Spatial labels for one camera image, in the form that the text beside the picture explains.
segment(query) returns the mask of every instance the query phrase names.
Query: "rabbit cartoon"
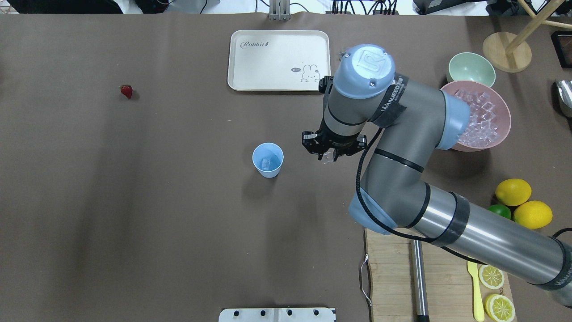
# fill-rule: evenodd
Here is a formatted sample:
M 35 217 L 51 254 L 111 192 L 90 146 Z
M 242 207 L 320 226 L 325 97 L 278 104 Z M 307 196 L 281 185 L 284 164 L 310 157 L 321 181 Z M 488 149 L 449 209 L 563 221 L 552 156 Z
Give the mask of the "rabbit cartoon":
M 303 83 L 311 82 L 317 83 L 320 81 L 320 72 L 318 71 L 318 66 L 316 65 L 304 65 L 304 73 L 302 73 Z

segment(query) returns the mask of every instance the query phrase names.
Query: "pink bowl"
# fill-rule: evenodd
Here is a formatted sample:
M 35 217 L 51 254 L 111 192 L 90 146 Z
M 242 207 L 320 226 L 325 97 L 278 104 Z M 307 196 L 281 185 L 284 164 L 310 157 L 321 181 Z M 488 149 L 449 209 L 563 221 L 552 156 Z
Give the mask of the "pink bowl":
M 453 146 L 452 148 L 453 150 L 472 152 L 472 151 L 480 151 L 492 148 L 503 142 L 504 139 L 506 139 L 506 137 L 509 135 L 510 125 L 511 125 L 509 107 L 506 105 L 505 100 L 502 99 L 502 97 L 492 88 L 483 85 L 481 83 L 478 83 L 476 81 L 462 80 L 462 81 L 451 82 L 443 86 L 441 89 L 451 95 L 454 95 L 460 89 L 464 89 L 465 91 L 468 92 L 478 92 L 478 93 L 487 92 L 491 97 L 490 98 L 491 103 L 495 104 L 495 108 L 492 111 L 496 115 L 494 121 L 498 125 L 498 129 L 496 129 L 496 132 L 499 134 L 499 138 L 495 142 L 490 143 L 484 148 L 471 147 L 462 144 L 461 142 L 457 142 Z

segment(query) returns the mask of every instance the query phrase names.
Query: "bowl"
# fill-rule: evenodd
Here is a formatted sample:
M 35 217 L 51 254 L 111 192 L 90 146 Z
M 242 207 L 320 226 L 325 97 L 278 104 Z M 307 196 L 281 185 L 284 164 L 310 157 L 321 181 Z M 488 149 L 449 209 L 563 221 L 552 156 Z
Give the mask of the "bowl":
M 505 100 L 495 92 L 492 88 L 478 83 L 476 81 L 454 81 L 448 83 L 447 85 L 443 86 L 441 90 L 445 91 L 448 94 L 455 95 L 458 90 L 463 89 L 466 92 L 477 92 L 477 93 L 488 93 L 490 98 L 488 99 L 491 103 L 494 104 L 494 108 L 491 110 L 494 113 L 494 118 L 492 121 L 494 124 L 498 126 L 496 132 L 498 137 L 493 142 L 486 144 L 485 146 L 471 146 L 469 144 L 463 144 L 461 141 L 458 141 L 453 146 L 453 150 L 457 151 L 464 151 L 464 152 L 473 152 L 473 151 L 480 151 L 488 148 L 495 147 L 499 145 L 501 142 L 506 139 L 509 135 L 510 127 L 511 127 L 511 116 L 509 107 L 506 105 Z M 471 109 L 471 115 L 475 115 L 475 111 Z
M 491 63 L 475 53 L 459 53 L 451 58 L 447 69 L 447 81 L 471 80 L 491 87 L 496 73 Z

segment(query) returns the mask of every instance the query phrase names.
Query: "green bowl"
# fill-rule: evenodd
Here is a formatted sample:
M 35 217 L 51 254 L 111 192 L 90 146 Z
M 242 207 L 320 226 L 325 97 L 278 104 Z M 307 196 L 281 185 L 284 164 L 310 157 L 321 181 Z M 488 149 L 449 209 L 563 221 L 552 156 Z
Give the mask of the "green bowl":
M 483 56 L 475 53 L 459 53 L 449 61 L 447 80 L 449 82 L 470 80 L 491 87 L 495 83 L 496 73 L 491 63 Z

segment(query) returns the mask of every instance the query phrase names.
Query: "wooden stand base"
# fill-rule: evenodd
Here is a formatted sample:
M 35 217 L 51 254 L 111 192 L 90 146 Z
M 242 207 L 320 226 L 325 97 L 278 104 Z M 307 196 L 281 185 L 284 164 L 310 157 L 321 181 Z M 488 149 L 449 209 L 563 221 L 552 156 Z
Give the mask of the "wooden stand base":
M 518 73 L 530 65 L 533 59 L 532 51 L 526 41 L 523 41 L 511 54 L 506 48 L 517 35 L 507 32 L 494 33 L 483 42 L 484 56 L 496 68 L 507 73 Z

